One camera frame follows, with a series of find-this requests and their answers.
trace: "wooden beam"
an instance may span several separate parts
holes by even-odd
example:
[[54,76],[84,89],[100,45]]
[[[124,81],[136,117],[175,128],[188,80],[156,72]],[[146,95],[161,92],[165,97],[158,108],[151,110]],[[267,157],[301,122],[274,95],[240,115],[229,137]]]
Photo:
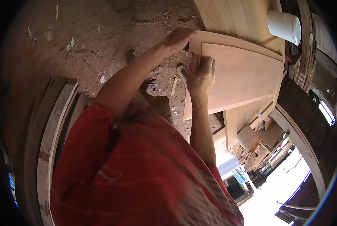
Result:
[[226,147],[232,147],[238,134],[239,108],[224,111]]
[[54,156],[62,129],[61,125],[64,123],[67,115],[67,109],[76,95],[77,86],[78,83],[76,81],[68,81],[68,83],[64,85],[64,88],[59,94],[59,97],[50,113],[41,140],[36,178],[39,207],[44,225],[53,224],[49,208],[49,197]]

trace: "foot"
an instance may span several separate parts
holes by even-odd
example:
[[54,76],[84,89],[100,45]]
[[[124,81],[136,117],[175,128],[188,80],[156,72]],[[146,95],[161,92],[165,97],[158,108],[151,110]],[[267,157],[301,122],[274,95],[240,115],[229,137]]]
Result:
[[138,55],[137,51],[135,50],[130,50],[127,53],[127,63],[131,62],[136,56]]
[[157,79],[152,79],[149,81],[144,81],[139,89],[145,90],[146,93],[149,93],[152,90],[154,90],[157,87],[157,85],[158,85]]

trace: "window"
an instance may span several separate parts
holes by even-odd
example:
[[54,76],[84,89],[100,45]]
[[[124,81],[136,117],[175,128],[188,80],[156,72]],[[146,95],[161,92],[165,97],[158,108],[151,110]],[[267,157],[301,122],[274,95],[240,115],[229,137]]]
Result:
[[329,125],[330,126],[334,125],[334,123],[336,122],[336,119],[334,118],[331,110],[328,108],[328,106],[325,104],[325,102],[320,101],[318,107],[319,107],[320,111],[323,113],[323,115],[325,116],[325,119],[327,120]]

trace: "dirt floor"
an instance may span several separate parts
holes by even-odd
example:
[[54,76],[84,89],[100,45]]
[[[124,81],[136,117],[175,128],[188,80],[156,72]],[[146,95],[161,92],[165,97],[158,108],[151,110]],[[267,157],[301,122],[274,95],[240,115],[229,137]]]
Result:
[[[48,42],[49,27],[53,39]],[[200,29],[189,1],[28,1],[0,52],[0,136],[7,149],[13,154],[21,147],[18,134],[23,136],[37,96],[50,76],[77,79],[79,92],[94,98],[103,86],[101,76],[109,79],[125,66],[130,49],[142,53],[176,27]],[[66,46],[72,37],[75,44],[68,55]],[[183,63],[188,69],[190,58],[186,52],[174,54],[149,74],[159,82],[150,94],[169,97],[175,126],[188,141],[191,120],[182,120],[185,86],[178,82],[173,96],[171,89],[176,66]],[[214,131],[219,124],[213,117],[210,120]]]

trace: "white bucket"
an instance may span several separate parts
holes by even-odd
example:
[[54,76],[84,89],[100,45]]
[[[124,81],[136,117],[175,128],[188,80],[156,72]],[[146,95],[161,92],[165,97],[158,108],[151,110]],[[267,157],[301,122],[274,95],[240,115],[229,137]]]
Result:
[[299,18],[279,11],[268,11],[268,27],[272,35],[299,45],[302,37],[302,29]]

